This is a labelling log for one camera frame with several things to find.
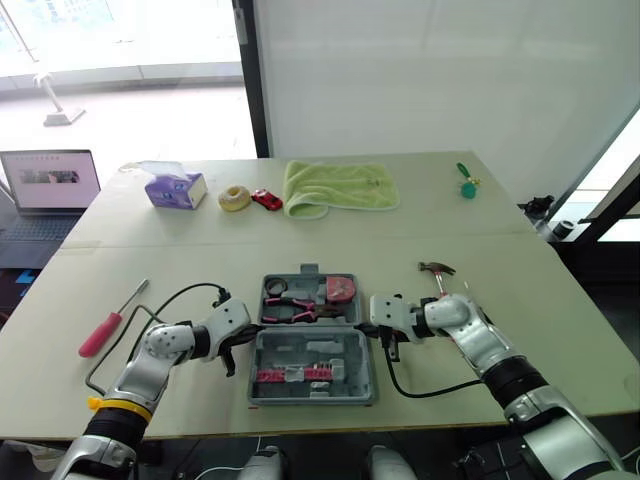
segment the screwdriver handle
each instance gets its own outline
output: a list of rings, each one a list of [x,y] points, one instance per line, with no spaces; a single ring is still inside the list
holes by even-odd
[[[109,337],[115,332],[118,325],[122,321],[122,315],[119,313],[111,312],[107,319],[102,322],[98,327],[93,331],[89,338],[87,338],[80,349],[78,350],[78,354],[81,357],[93,357],[96,353],[100,351],[102,346],[109,340]]]

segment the toolbox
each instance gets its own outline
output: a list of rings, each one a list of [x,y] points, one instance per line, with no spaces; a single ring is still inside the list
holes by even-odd
[[[370,405],[374,400],[369,342],[357,328],[362,307],[351,274],[267,275],[260,289],[249,374],[254,405]]]

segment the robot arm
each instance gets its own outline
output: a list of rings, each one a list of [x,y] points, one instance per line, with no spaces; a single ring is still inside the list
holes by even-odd
[[[371,298],[372,323],[421,343],[450,337],[524,440],[522,455],[541,478],[580,480],[624,466],[604,436],[518,352],[469,298],[445,295],[420,307]]]
[[[174,365],[221,356],[227,376],[234,373],[231,346],[255,334],[247,309],[229,299],[202,324],[158,325],[140,341],[134,358],[103,399],[91,399],[96,411],[84,434],[73,441],[52,480],[127,478]]]

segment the red screwdriver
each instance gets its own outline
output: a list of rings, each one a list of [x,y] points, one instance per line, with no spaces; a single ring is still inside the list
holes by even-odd
[[[127,305],[131,303],[131,300],[135,298],[142,290],[146,288],[149,284],[149,280],[146,278],[140,282],[138,288],[135,289],[133,294],[124,302],[124,305],[120,307],[120,310],[117,312],[111,312],[107,319],[102,322],[98,327],[93,331],[89,338],[87,338],[80,349],[78,350],[78,354],[81,357],[93,357],[96,353],[100,351],[100,349],[104,346],[104,344],[109,340],[109,337],[116,331],[118,325],[122,321],[122,311],[127,308]]]

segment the red toy car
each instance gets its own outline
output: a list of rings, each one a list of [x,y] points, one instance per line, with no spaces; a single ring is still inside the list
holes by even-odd
[[[266,188],[261,188],[260,190],[256,190],[255,192],[253,192],[253,194],[251,195],[251,199],[254,202],[258,202],[267,210],[275,211],[282,208],[282,200],[280,200]]]

